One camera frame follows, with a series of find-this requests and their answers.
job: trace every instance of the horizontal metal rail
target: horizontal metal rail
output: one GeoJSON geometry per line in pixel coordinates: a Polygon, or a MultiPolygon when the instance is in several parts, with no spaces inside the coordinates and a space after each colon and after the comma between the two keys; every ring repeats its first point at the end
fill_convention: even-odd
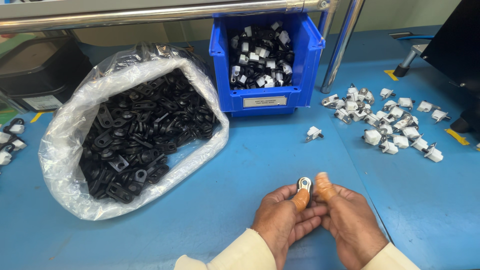
{"type": "Polygon", "coordinates": [[[331,0],[247,0],[164,8],[10,18],[0,20],[0,34],[159,23],[262,13],[314,12],[328,10],[330,1],[331,0]]]}

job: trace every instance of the part label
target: part label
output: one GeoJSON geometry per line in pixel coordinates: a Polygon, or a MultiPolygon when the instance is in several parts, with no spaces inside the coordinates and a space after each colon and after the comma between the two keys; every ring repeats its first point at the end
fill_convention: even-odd
{"type": "Polygon", "coordinates": [[[261,107],[286,105],[287,98],[283,97],[265,97],[265,98],[244,98],[243,107],[261,107]]]}
{"type": "Polygon", "coordinates": [[[53,110],[62,105],[62,103],[54,96],[24,98],[23,100],[35,108],[35,110],[53,110]]]}

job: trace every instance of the hand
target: hand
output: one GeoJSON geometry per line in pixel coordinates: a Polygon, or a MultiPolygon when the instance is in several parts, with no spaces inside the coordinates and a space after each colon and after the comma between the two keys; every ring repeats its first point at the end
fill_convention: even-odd
{"type": "Polygon", "coordinates": [[[325,205],[318,206],[315,202],[312,202],[311,208],[298,213],[297,205],[287,200],[296,193],[297,185],[291,184],[267,194],[260,203],[251,227],[265,240],[278,270],[285,265],[288,248],[318,227],[322,222],[320,216],[327,213],[325,205]]]}
{"type": "MultiPolygon", "coordinates": [[[[335,238],[336,251],[348,270],[359,270],[377,255],[388,241],[362,194],[333,185],[338,193],[328,200],[329,215],[322,226],[335,238]]],[[[318,203],[323,200],[314,197],[318,203]]]]}

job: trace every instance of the blue hose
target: blue hose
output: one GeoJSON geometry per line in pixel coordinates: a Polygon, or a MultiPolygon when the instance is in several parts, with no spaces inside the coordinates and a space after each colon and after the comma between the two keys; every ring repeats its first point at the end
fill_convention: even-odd
{"type": "Polygon", "coordinates": [[[432,39],[434,36],[409,36],[409,37],[399,37],[397,40],[404,39],[432,39]]]}

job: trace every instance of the chrome pole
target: chrome pole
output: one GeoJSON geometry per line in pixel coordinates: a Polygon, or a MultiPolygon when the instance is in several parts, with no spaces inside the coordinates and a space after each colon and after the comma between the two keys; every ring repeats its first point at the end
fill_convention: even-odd
{"type": "Polygon", "coordinates": [[[327,72],[325,74],[322,88],[320,89],[322,93],[328,94],[332,90],[333,81],[335,80],[336,73],[338,72],[338,68],[340,67],[340,62],[342,61],[343,54],[345,53],[345,49],[347,48],[347,44],[350,41],[350,37],[353,33],[353,29],[355,28],[355,24],[357,24],[357,20],[364,2],[365,0],[350,1],[347,14],[345,15],[345,19],[340,30],[340,34],[338,34],[338,39],[335,43],[332,58],[330,59],[330,63],[327,67],[327,72]]]}
{"type": "Polygon", "coordinates": [[[322,0],[241,0],[164,8],[113,10],[0,20],[0,34],[71,28],[133,25],[262,13],[298,13],[326,10],[322,0]]]}
{"type": "Polygon", "coordinates": [[[320,14],[320,21],[318,22],[318,32],[320,32],[320,34],[326,40],[328,33],[330,33],[333,17],[335,16],[336,9],[340,4],[340,0],[330,0],[329,2],[321,1],[320,6],[322,6],[322,2],[328,4],[328,9],[320,14]]]}
{"type": "Polygon", "coordinates": [[[415,59],[415,56],[417,56],[417,53],[413,50],[411,50],[407,57],[403,60],[403,62],[400,64],[403,68],[408,68],[408,66],[410,66],[410,64],[413,62],[413,60],[415,59]]]}

